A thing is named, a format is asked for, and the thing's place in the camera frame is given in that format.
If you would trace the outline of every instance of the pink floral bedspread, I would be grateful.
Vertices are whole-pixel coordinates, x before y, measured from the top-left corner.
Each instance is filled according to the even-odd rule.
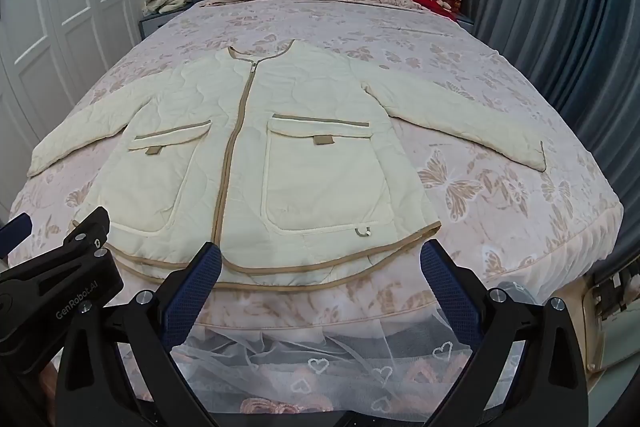
[[[544,173],[474,143],[394,121],[442,221],[437,239],[485,284],[509,279],[546,299],[611,252],[622,206],[591,154],[507,60],[428,11],[327,0],[194,6],[127,54],[75,110],[143,75],[225,46],[273,54],[293,38],[391,70],[418,73],[542,133],[548,162]],[[117,140],[85,147],[27,182],[12,216],[30,214],[33,235],[12,253],[12,265],[62,243],[76,207]],[[230,330],[264,330],[332,327],[392,316],[410,320],[435,301],[417,266],[414,250],[369,276],[331,289],[285,295],[216,291],[198,321]],[[118,301],[149,287],[122,275],[126,286]]]

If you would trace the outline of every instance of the white heart embroidery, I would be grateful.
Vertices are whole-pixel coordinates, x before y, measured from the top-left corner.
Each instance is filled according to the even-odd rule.
[[[311,386],[304,378],[300,378],[300,380],[296,380],[291,384],[291,390],[294,393],[309,394],[311,393]]]
[[[309,359],[307,364],[316,375],[324,373],[327,367],[329,367],[329,361],[327,359]]]
[[[391,411],[391,404],[386,396],[377,399],[374,403],[371,404],[372,411],[380,411],[380,412],[389,412]]]
[[[393,373],[393,369],[391,367],[389,367],[388,365],[385,365],[384,367],[375,367],[375,368],[373,368],[373,370],[376,373],[379,373],[380,377],[383,378],[384,381],[382,382],[382,386],[384,387],[385,384],[386,384],[386,381],[391,376],[391,373]]]
[[[451,358],[451,349],[453,349],[453,343],[447,341],[440,347],[436,347],[433,351],[431,351],[431,354],[439,360],[449,362],[449,359]]]

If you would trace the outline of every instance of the blue gripper pad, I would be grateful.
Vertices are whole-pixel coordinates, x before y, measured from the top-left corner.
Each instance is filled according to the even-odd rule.
[[[160,341],[165,349],[179,346],[187,339],[204,302],[220,277],[220,248],[211,244],[197,264],[193,267],[190,264],[185,270],[189,271],[187,276],[162,314]]]
[[[31,217],[20,214],[0,229],[0,259],[4,259],[11,251],[31,235]]]
[[[482,343],[480,313],[456,278],[453,272],[457,268],[455,263],[451,260],[447,263],[440,257],[432,241],[422,245],[420,269],[458,342],[476,350]]]

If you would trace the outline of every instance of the curtain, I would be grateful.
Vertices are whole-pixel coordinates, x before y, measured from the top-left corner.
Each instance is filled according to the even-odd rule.
[[[466,0],[478,39],[518,68],[590,150],[623,203],[596,281],[640,254],[640,0]]]

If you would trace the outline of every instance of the cream quilted jacket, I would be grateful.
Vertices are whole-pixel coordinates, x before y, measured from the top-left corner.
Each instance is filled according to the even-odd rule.
[[[107,209],[121,266],[162,279],[213,241],[219,287],[315,289],[440,227],[390,116],[545,170],[541,137],[506,115],[293,41],[271,57],[226,48],[140,78],[54,129],[29,175],[126,127],[75,217]]]

